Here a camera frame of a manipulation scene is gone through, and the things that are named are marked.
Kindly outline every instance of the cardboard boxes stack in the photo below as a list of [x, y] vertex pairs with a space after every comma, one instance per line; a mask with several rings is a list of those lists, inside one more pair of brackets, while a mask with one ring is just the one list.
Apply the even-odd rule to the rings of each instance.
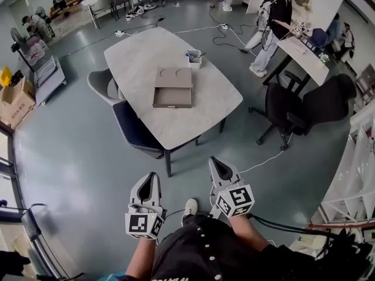
[[14, 87], [0, 91], [0, 118], [11, 128], [19, 126], [35, 107], [33, 84], [24, 77]]

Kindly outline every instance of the gray floor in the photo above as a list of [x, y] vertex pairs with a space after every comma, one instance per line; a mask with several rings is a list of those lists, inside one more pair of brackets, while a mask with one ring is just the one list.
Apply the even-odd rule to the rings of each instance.
[[[159, 26], [171, 32], [216, 26], [208, 14], [212, 3], [212, 0], [180, 0], [179, 8], [167, 4], [148, 15], [165, 16]], [[245, 12], [243, 6], [236, 6], [232, 13], [215, 8], [212, 15], [239, 31], [241, 24], [255, 23], [255, 16]], [[24, 202], [47, 204], [46, 208], [36, 210], [38, 223], [71, 275], [83, 271], [92, 280], [126, 269], [137, 241], [125, 234], [124, 213], [130, 189], [143, 175], [151, 171], [159, 174], [162, 205], [169, 213], [183, 209], [190, 197], [199, 200], [201, 210], [209, 211], [209, 156], [221, 157], [245, 170], [280, 152], [282, 142], [276, 132], [262, 146], [257, 146], [256, 139], [269, 123], [257, 114], [247, 113], [248, 106], [264, 107], [267, 90], [248, 70], [254, 57], [233, 47], [215, 46], [212, 38], [221, 36], [217, 29], [179, 36], [206, 52], [206, 57], [244, 97], [243, 103], [228, 117], [224, 132], [219, 135], [219, 127], [213, 128], [203, 134], [199, 147], [191, 144], [174, 153], [170, 179], [163, 160], [152, 159], [126, 144], [110, 106], [89, 89], [86, 78], [91, 71], [107, 68], [103, 51], [123, 39], [115, 37], [116, 30], [146, 25], [157, 19], [136, 18], [127, 22], [123, 16], [116, 22], [106, 17], [100, 19], [102, 29], [85, 25], [58, 42], [52, 50], [61, 57], [106, 37], [60, 59], [68, 85], [57, 91], [45, 107], [34, 111], [16, 132], [16, 162]], [[240, 37], [245, 42], [254, 28], [243, 29]], [[226, 33], [225, 42], [240, 46], [231, 31]], [[275, 67], [284, 56], [277, 51], [270, 66]], [[338, 68], [333, 63], [330, 66], [330, 75], [337, 74]], [[288, 68], [304, 76], [295, 63]], [[310, 81], [306, 90], [315, 87]], [[335, 174], [348, 131], [349, 120], [316, 126], [307, 137], [294, 136], [291, 148], [277, 159], [244, 173], [242, 177], [254, 192], [254, 213], [281, 223], [307, 224]], [[168, 218], [161, 238], [179, 228], [180, 215]], [[294, 239], [293, 234], [281, 231], [263, 227], [260, 231], [277, 245], [289, 245]]]

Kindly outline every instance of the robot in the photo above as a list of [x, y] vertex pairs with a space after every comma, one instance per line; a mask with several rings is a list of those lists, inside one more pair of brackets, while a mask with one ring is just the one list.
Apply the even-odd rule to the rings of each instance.
[[[254, 205], [253, 192], [231, 163], [214, 156], [209, 159], [212, 218], [223, 213], [227, 218], [247, 214]], [[137, 239], [157, 239], [167, 210], [160, 204], [159, 176], [151, 172], [138, 180], [130, 192], [129, 212], [125, 213], [126, 232]]]

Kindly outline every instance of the yellow container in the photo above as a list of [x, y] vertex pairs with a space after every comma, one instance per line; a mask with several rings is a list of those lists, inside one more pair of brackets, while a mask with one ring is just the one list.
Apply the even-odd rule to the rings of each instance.
[[2, 73], [0, 75], [0, 82], [3, 87], [9, 87], [12, 81], [12, 73], [8, 67], [5, 67], [2, 70]]

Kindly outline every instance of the cardboard box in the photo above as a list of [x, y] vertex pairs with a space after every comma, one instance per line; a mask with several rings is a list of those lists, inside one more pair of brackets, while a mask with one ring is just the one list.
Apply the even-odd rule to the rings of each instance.
[[0, 91], [0, 117], [12, 128], [19, 126], [34, 106], [34, 86], [26, 77], [16, 86], [5, 87]]
[[158, 68], [152, 106], [154, 108], [191, 108], [192, 69]]

